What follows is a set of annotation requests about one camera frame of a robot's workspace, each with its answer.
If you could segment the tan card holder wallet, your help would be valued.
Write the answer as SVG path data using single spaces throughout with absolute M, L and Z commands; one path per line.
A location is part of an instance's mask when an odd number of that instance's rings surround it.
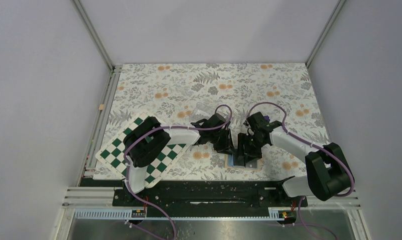
M 259 171 L 261 166 L 260 159 L 246 160 L 241 154 L 225 155 L 225 167 L 234 168 L 237 170 Z

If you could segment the clear acrylic card box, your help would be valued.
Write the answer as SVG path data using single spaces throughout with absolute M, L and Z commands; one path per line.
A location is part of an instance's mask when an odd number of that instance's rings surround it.
M 230 128 L 232 126 L 233 112 L 231 108 L 224 104 L 219 103 L 218 105 L 211 106 L 198 102 L 195 109 L 189 116 L 191 122 L 197 122 L 202 119 L 209 119 L 213 114 L 219 114 L 225 122 L 228 122 L 226 127 Z

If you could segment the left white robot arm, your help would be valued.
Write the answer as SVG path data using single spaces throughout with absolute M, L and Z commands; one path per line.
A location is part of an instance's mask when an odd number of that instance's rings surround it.
M 220 130 L 226 130 L 231 117 L 214 113 L 209 119 L 202 119 L 189 126 L 162 126 L 150 116 L 132 130 L 123 140 L 124 160 L 127 163 L 125 184 L 128 188 L 125 199 L 133 206 L 144 199 L 145 174 L 148 166 L 168 145 L 203 145 L 217 141 Z

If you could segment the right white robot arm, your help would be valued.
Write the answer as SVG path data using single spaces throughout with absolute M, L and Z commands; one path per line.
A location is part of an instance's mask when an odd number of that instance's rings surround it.
M 335 144 L 319 146 L 308 143 L 284 128 L 283 123 L 270 121 L 257 112 L 247 118 L 247 133 L 238 134 L 233 163 L 245 167 L 262 158 L 266 145 L 275 146 L 302 160 L 306 175 L 290 177 L 281 182 L 275 193 L 277 203 L 288 206 L 298 196 L 314 195 L 321 201 L 347 194 L 355 182 L 341 148 Z

